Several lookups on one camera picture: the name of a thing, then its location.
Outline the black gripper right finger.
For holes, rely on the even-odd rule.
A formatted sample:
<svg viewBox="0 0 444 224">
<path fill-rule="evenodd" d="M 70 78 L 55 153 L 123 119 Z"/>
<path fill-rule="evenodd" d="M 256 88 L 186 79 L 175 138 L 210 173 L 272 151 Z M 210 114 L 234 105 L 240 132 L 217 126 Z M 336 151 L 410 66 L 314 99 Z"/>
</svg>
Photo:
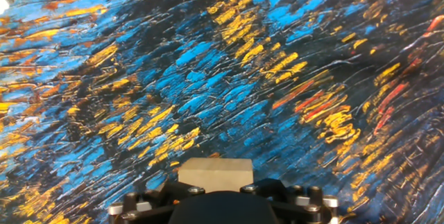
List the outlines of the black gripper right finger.
<svg viewBox="0 0 444 224">
<path fill-rule="evenodd" d="M 286 187 L 277 179 L 263 179 L 242 186 L 241 193 L 249 193 L 268 200 L 280 223 L 339 224 L 339 200 L 325 195 L 318 186 Z"/>
</svg>

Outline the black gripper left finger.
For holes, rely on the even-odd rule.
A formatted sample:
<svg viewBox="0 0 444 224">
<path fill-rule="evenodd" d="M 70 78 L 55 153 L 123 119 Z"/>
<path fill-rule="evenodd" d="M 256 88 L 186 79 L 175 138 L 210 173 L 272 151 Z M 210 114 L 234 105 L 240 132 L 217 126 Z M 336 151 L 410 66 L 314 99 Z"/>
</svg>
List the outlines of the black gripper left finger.
<svg viewBox="0 0 444 224">
<path fill-rule="evenodd" d="M 204 188 L 182 182 L 167 182 L 160 190 L 126 193 L 122 201 L 108 207 L 108 223 L 123 223 L 124 216 L 135 216 L 160 207 L 177 205 L 185 198 L 204 193 Z"/>
</svg>

